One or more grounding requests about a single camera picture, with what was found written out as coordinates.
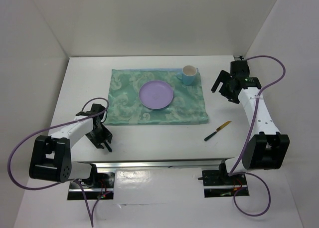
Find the gold fork green handle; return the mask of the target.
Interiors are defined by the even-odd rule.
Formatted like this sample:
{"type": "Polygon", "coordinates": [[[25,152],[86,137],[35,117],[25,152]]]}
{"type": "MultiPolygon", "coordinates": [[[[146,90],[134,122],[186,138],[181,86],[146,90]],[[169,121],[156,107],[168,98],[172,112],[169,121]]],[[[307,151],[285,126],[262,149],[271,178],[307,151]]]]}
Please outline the gold fork green handle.
{"type": "Polygon", "coordinates": [[[104,145],[105,145],[106,149],[111,153],[112,148],[109,146],[109,144],[107,142],[104,142],[104,145]]]}

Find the blue cup white inside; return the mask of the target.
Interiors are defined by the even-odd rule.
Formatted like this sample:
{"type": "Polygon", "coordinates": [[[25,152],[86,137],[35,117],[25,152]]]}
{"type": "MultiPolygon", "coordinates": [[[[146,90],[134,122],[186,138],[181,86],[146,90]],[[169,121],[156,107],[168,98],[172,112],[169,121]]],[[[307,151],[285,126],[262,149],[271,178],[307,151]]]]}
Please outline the blue cup white inside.
{"type": "Polygon", "coordinates": [[[196,79],[198,69],[194,66],[187,65],[182,69],[182,72],[176,75],[184,85],[190,86],[196,79]]]}

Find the teal patterned satin cloth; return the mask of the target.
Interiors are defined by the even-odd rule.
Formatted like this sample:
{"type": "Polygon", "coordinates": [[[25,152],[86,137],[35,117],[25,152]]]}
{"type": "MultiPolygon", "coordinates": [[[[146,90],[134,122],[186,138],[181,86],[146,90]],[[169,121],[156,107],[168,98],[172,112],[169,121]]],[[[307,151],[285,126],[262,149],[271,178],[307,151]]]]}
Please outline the teal patterned satin cloth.
{"type": "Polygon", "coordinates": [[[208,123],[201,76],[183,83],[182,69],[112,70],[106,125],[198,125],[208,123]]]}

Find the lilac round plastic plate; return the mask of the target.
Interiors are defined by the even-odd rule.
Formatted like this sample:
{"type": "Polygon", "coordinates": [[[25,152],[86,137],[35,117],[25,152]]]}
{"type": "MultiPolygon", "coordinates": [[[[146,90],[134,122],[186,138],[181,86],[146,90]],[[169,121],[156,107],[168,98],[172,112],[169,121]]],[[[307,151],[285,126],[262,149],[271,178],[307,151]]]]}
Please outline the lilac round plastic plate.
{"type": "Polygon", "coordinates": [[[169,84],[160,80],[145,83],[139,90],[139,100],[147,108],[166,108],[173,100],[174,92],[169,84]]]}

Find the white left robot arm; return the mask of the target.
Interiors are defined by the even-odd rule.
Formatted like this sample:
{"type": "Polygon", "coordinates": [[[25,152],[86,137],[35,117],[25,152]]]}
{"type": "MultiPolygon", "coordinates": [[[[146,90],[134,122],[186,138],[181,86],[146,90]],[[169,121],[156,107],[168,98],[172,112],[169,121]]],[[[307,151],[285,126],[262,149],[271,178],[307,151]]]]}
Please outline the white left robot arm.
{"type": "Polygon", "coordinates": [[[102,121],[106,114],[107,108],[93,104],[91,110],[77,113],[74,123],[50,136],[38,136],[34,141],[29,176],[58,183],[80,179],[86,187],[94,187],[99,179],[96,165],[72,162],[71,148],[82,137],[87,137],[95,148],[112,152],[113,135],[102,121]]]}

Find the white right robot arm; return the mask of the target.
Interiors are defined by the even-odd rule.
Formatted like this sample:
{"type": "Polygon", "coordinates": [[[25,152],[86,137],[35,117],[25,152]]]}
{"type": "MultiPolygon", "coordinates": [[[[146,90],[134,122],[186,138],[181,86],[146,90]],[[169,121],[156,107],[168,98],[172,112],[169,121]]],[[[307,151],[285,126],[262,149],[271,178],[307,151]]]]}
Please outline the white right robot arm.
{"type": "Polygon", "coordinates": [[[259,79],[250,76],[246,60],[230,63],[230,71],[222,70],[212,92],[218,91],[228,101],[241,104],[250,124],[244,147],[239,156],[226,159],[219,165],[218,180],[229,184],[235,175],[253,170],[277,170],[281,167],[290,139],[279,131],[270,116],[263,92],[279,80],[262,86],[259,79]]]}

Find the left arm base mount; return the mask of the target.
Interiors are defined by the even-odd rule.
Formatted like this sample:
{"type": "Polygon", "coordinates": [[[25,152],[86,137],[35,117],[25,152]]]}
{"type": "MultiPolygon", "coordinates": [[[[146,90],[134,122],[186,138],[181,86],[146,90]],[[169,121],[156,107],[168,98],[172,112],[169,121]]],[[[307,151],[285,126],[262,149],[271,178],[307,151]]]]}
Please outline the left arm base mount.
{"type": "MultiPolygon", "coordinates": [[[[114,181],[115,172],[110,171],[98,173],[95,181],[80,180],[79,183],[82,185],[87,200],[112,200],[114,198],[114,181]]],[[[69,184],[67,200],[84,200],[80,186],[74,181],[69,184]]]]}

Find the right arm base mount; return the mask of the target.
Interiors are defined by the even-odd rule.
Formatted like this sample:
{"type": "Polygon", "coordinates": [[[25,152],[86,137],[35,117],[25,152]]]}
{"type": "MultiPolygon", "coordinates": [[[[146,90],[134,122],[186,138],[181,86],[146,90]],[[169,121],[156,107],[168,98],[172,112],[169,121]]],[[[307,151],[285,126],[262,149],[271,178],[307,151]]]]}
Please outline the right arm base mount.
{"type": "Polygon", "coordinates": [[[203,183],[205,198],[232,197],[236,192],[237,196],[249,196],[244,175],[229,177],[222,175],[218,170],[202,170],[202,175],[198,180],[203,183]]]}

